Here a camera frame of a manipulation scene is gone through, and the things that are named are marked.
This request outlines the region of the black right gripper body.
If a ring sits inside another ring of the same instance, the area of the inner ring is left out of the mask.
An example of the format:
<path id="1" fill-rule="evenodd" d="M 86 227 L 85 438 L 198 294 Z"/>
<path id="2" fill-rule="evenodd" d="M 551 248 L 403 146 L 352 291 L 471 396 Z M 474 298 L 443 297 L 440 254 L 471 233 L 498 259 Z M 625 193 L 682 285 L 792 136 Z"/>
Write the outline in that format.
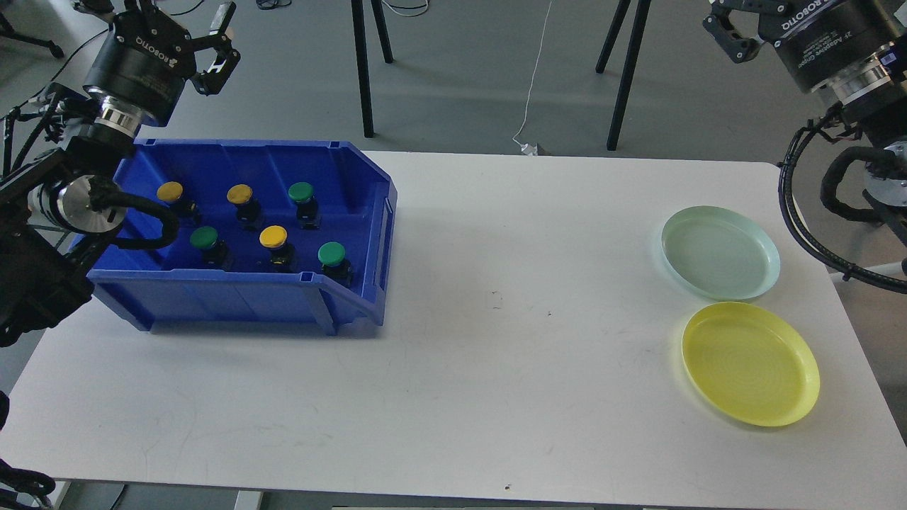
<path id="1" fill-rule="evenodd" d="M 784 13 L 761 14 L 757 33 L 803 93 L 899 38 L 903 25 L 880 1 L 791 1 Z"/>

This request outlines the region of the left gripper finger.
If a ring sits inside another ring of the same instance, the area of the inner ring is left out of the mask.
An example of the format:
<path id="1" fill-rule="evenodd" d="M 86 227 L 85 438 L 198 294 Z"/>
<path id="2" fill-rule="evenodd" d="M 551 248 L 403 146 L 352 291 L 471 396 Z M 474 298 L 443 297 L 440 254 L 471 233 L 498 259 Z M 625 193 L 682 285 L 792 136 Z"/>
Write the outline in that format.
<path id="1" fill-rule="evenodd" d="M 217 96 L 239 64 L 241 54 L 237 50 L 218 50 L 213 63 L 190 78 L 194 89 L 202 96 Z"/>
<path id="2" fill-rule="evenodd" d="M 236 12 L 237 4 L 235 2 L 223 2 L 213 17 L 207 35 L 195 38 L 190 33 L 186 35 L 186 55 L 195 54 L 202 50 L 214 49 L 218 56 L 233 57 L 238 56 L 239 52 L 232 46 L 232 38 L 229 35 L 230 22 Z"/>

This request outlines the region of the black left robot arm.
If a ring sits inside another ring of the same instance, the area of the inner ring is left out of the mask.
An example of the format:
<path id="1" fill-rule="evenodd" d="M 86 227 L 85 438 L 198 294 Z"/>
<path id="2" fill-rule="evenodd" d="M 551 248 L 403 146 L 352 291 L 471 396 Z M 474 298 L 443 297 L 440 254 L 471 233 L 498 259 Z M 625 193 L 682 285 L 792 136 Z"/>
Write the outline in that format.
<path id="1" fill-rule="evenodd" d="M 239 64 L 223 2 L 195 38 L 154 1 L 74 1 L 105 23 L 105 41 L 84 90 L 49 83 L 35 110 L 3 122 L 1 190 L 2 346 L 56 327 L 94 293 L 88 274 L 111 246 L 151 251 L 177 239 L 175 212 L 124 191 L 117 168 L 135 152 L 142 126 L 168 125 L 192 83 L 218 94 Z"/>

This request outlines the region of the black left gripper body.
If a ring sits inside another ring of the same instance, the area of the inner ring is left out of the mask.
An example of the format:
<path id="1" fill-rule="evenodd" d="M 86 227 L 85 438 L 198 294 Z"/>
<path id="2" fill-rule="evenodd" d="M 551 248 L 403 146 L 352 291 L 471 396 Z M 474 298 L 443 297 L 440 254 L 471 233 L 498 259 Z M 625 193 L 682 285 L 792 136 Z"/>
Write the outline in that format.
<path id="1" fill-rule="evenodd" d="M 110 96 L 139 108 L 146 125 L 168 125 L 185 84 L 198 70 L 194 56 L 178 52 L 188 35 L 161 10 L 117 13 L 84 90 L 97 100 Z"/>

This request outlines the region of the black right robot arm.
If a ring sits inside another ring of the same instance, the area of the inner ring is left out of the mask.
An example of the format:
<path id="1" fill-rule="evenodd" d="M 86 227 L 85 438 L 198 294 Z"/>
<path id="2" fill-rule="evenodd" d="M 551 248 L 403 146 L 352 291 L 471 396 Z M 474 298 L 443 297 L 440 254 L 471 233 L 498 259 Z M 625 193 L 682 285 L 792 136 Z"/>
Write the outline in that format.
<path id="1" fill-rule="evenodd" d="M 843 281 L 905 293 L 904 262 L 888 276 L 833 252 L 806 228 L 791 190 L 813 138 L 866 139 L 829 164 L 820 201 L 844 220 L 887 226 L 905 242 L 905 26 L 880 1 L 713 1 L 703 26 L 733 62 L 770 46 L 803 93 L 825 98 L 826 112 L 794 133 L 779 163 L 779 205 L 794 241 Z"/>

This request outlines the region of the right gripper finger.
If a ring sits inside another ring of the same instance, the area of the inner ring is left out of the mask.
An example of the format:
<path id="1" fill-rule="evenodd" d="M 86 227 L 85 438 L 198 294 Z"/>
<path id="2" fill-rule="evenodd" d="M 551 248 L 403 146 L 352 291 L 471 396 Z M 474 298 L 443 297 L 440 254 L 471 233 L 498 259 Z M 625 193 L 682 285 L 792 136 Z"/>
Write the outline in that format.
<path id="1" fill-rule="evenodd" d="M 709 1 L 710 11 L 702 22 L 715 43 L 728 55 L 735 64 L 755 59 L 761 48 L 761 42 L 755 38 L 745 38 L 730 21 L 730 13 L 741 11 L 760 13 L 760 1 Z"/>

